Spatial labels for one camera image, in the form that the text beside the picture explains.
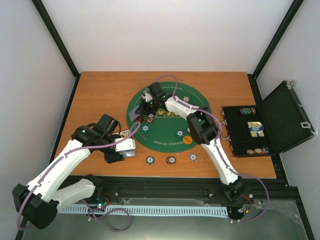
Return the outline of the orange big blind button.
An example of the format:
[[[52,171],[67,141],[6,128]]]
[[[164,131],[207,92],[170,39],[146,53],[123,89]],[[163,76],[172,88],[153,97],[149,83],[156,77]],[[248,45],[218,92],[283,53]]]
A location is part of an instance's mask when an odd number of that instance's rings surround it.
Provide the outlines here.
[[[190,145],[193,142],[193,139],[191,136],[186,135],[183,137],[183,143],[186,145]]]

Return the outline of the black frame post left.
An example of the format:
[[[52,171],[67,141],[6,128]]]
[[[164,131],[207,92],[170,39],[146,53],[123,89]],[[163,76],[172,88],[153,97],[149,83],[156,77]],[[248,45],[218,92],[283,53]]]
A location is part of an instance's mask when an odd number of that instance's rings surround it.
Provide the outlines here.
[[[71,55],[69,51],[67,50],[52,18],[50,17],[50,14],[48,13],[44,3],[42,0],[31,0],[33,3],[36,11],[38,12],[40,18],[42,19],[46,29],[48,30],[49,34],[51,35],[51,38],[53,39],[55,45],[57,46],[58,50],[60,51],[66,65],[68,66],[71,74],[75,78],[75,80],[78,80],[80,78],[80,73],[74,63],[74,61],[71,58]]]

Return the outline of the multicolour chips in case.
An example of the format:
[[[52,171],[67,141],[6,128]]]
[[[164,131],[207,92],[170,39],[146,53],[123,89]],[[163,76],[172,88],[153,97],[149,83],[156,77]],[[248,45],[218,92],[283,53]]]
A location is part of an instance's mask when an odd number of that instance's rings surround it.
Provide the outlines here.
[[[255,115],[257,113],[255,107],[242,107],[239,110],[243,115]]]

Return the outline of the green blue chip stack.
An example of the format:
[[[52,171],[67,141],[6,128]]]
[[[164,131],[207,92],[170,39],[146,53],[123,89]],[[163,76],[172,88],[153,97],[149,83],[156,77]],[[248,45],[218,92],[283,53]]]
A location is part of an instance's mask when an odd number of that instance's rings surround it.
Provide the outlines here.
[[[155,163],[154,157],[153,157],[153,156],[148,156],[148,157],[146,158],[146,163],[147,163],[148,165],[154,164],[154,163]]]

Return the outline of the purple white chip stack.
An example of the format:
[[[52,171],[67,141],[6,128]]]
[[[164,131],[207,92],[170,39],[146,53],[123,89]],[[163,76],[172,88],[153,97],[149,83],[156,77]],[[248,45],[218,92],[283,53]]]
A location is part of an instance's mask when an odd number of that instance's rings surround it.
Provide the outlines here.
[[[194,161],[196,161],[196,160],[198,159],[198,156],[197,156],[197,154],[195,154],[195,153],[191,153],[191,154],[189,155],[189,159],[190,159],[192,162],[194,162]]]

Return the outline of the green round poker mat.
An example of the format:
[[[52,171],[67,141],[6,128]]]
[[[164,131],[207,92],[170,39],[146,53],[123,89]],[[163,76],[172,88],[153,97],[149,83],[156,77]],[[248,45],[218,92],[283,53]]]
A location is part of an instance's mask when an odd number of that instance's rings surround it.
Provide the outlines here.
[[[175,95],[182,100],[183,97],[189,97],[189,104],[202,107],[211,107],[205,96],[194,87],[179,83]],[[185,119],[175,113],[166,112],[159,109],[152,123],[147,122],[148,117],[144,115],[144,123],[141,123],[139,130],[134,134],[136,142],[144,147],[161,153],[180,153],[194,148],[197,144],[192,140],[191,144],[184,144],[183,137],[191,136],[187,132],[188,123]],[[149,131],[143,132],[142,126],[149,126]],[[184,132],[183,137],[177,136],[177,131]]]

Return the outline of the dealt blue card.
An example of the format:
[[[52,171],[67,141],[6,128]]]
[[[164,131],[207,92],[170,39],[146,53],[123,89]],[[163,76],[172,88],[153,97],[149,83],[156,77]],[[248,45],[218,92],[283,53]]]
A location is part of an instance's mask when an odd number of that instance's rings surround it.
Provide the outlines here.
[[[141,114],[139,113],[139,107],[135,107],[133,108],[129,113],[128,113],[128,116],[129,116],[129,119],[130,121],[134,121],[136,118],[138,118]]]

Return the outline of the blue backed card deck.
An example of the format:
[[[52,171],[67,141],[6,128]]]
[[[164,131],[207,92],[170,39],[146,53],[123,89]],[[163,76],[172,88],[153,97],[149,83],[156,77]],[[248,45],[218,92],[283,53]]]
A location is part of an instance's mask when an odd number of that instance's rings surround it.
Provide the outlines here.
[[[131,149],[131,150],[122,150],[119,152],[120,155],[122,155],[124,158],[130,158],[134,157],[136,155],[136,150]]]

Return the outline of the black frame post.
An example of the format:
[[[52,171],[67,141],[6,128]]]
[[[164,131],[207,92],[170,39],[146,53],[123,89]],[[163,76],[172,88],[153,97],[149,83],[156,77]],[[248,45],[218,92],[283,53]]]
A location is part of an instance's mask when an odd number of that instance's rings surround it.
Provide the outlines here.
[[[48,30],[49,34],[51,35],[51,38],[53,39],[55,45],[57,46],[58,50],[60,51],[66,65],[68,66],[71,74],[75,78],[75,80],[78,80],[80,78],[80,73],[74,63],[74,61],[71,58],[71,55],[69,51],[67,50],[52,18],[50,17],[50,14],[48,13],[44,3],[42,0],[31,0],[33,3],[36,11],[38,12],[40,18],[42,19],[46,29]]]
[[[292,20],[294,19],[295,15],[299,11],[303,2],[304,2],[304,0],[293,0],[292,1],[291,5],[289,6],[287,12],[285,13],[285,15],[283,17],[281,23],[279,24],[277,30],[275,31],[272,39],[270,40],[266,50],[264,51],[261,59],[259,60],[256,68],[254,69],[254,71],[252,73],[252,76],[255,80],[258,79],[259,75],[263,71],[268,60],[270,59],[271,55],[273,54],[274,50],[276,49],[278,43],[282,39],[286,30],[290,26]]]

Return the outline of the spread row of chips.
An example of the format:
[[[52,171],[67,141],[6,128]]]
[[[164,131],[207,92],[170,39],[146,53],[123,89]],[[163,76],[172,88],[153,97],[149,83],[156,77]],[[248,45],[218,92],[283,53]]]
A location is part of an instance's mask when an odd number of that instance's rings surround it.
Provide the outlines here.
[[[152,123],[152,122],[154,121],[154,119],[155,119],[155,116],[154,116],[152,113],[150,113],[150,114],[147,116],[147,122],[148,122],[148,123]]]

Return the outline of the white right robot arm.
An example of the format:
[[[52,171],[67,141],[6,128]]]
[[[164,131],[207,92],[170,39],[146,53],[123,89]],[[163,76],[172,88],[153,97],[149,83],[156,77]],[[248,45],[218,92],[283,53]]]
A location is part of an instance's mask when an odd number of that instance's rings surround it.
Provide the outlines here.
[[[229,203],[238,201],[245,185],[222,147],[221,123],[209,109],[206,106],[191,105],[176,96],[175,92],[166,93],[158,82],[142,91],[141,97],[139,105],[129,112],[130,119],[134,120],[140,115],[155,115],[157,110],[163,109],[186,120],[191,138],[204,148],[218,171],[224,198]]]

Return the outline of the black frame post right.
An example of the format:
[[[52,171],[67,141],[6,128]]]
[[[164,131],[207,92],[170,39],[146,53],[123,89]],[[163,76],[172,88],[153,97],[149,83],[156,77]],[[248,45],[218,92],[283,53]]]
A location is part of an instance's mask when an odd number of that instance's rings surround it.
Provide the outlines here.
[[[295,15],[299,11],[303,2],[304,2],[304,0],[293,0],[292,1],[291,5],[289,6],[287,12],[285,13],[285,15],[283,17],[281,23],[279,24],[277,30],[275,31],[272,39],[270,40],[266,50],[264,51],[261,59],[259,60],[256,68],[254,69],[254,71],[252,73],[252,76],[255,80],[258,79],[259,75],[263,71],[268,60],[270,59],[271,55],[273,54],[274,50],[276,49],[278,43],[282,39],[286,30],[290,26],[292,20],[294,19]]]

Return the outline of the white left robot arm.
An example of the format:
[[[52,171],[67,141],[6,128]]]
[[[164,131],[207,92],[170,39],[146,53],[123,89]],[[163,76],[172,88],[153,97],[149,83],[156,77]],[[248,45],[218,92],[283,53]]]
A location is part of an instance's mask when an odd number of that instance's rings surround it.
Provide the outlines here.
[[[78,182],[60,189],[63,181],[92,152],[101,151],[107,163],[124,161],[126,151],[135,149],[132,136],[137,128],[132,126],[126,137],[115,133],[121,124],[113,117],[104,114],[97,123],[78,127],[71,135],[61,153],[28,184],[17,184],[12,190],[14,205],[18,213],[16,226],[20,231],[21,218],[25,218],[30,227],[44,229],[53,222],[64,208],[85,199],[92,201],[108,200],[101,179],[88,174]]]

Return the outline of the orange black chip stack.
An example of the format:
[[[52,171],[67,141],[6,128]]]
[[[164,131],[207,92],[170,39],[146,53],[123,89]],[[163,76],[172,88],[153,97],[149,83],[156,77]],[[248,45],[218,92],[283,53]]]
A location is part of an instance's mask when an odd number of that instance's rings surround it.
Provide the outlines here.
[[[168,156],[166,158],[166,163],[169,165],[175,164],[176,163],[176,158],[174,156]]]

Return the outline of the triangular all in button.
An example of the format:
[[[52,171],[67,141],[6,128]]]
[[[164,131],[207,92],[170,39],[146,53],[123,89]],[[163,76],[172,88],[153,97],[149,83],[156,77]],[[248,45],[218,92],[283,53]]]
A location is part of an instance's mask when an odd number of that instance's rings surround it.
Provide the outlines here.
[[[138,116],[138,117],[135,119],[135,121],[136,121],[136,122],[140,122],[140,123],[144,123],[144,122],[145,122],[144,116],[143,116],[143,115]]]

